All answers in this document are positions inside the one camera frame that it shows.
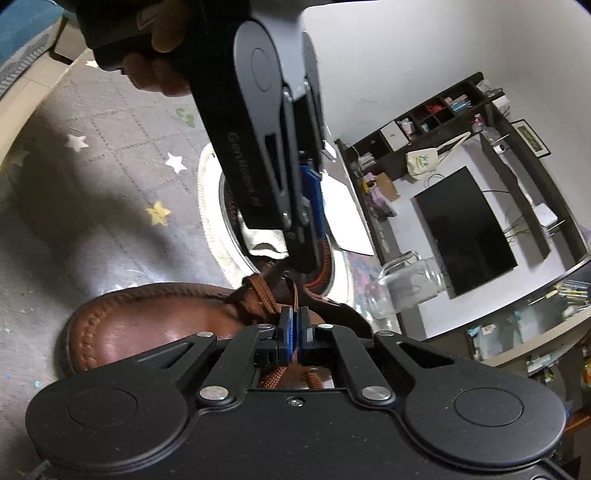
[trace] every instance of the white star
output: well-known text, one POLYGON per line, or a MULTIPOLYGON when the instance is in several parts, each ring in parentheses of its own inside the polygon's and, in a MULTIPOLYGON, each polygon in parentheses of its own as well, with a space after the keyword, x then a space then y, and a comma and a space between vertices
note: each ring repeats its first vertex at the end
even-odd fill
POLYGON ((22 167, 22 164, 25 160, 25 157, 31 152, 27 151, 27 150, 19 150, 17 152, 14 152, 11 159, 10 159, 10 163, 13 165, 17 165, 19 167, 22 167))
POLYGON ((181 170, 186 170, 187 167, 183 165, 183 158, 182 157, 175 157, 168 152, 168 160, 166 161, 165 165, 174 168, 175 173, 181 173, 181 170))
POLYGON ((67 148, 73 148, 76 153, 78 153, 83 148, 87 148, 88 145, 84 143, 86 137, 76 137, 75 135, 68 134, 68 143, 66 144, 67 148))

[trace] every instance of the bundle of pens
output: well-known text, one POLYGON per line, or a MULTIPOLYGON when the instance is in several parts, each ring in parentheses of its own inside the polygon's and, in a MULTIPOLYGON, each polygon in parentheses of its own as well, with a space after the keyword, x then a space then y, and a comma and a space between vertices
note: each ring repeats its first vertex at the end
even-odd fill
POLYGON ((562 312, 565 320, 589 306, 590 286, 591 283, 577 280, 562 280, 556 284, 558 296, 566 299, 568 305, 562 312))

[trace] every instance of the beige tile floor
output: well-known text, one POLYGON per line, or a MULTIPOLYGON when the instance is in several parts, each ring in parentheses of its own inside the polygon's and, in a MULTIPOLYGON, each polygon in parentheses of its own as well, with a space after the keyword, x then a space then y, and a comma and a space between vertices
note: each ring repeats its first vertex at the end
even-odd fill
POLYGON ((0 168, 10 159, 12 143, 21 128, 69 68, 44 53, 0 99, 0 168))

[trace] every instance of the blue gripper pad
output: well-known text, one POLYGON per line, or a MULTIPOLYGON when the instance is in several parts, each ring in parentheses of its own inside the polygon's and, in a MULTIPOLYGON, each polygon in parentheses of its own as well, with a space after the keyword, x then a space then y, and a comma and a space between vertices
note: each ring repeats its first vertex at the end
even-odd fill
POLYGON ((300 165, 301 188, 304 197, 310 201, 316 238, 324 238, 324 203, 322 202, 322 189, 320 188, 320 174, 316 173, 308 165, 300 165))

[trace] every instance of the glass pitcher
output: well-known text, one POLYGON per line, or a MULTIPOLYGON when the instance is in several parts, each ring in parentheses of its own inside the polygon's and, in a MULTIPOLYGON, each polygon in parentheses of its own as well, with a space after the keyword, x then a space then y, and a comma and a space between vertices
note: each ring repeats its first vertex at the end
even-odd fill
POLYGON ((386 318, 432 299, 446 289, 435 258, 407 252, 384 265, 366 295, 372 315, 386 318))

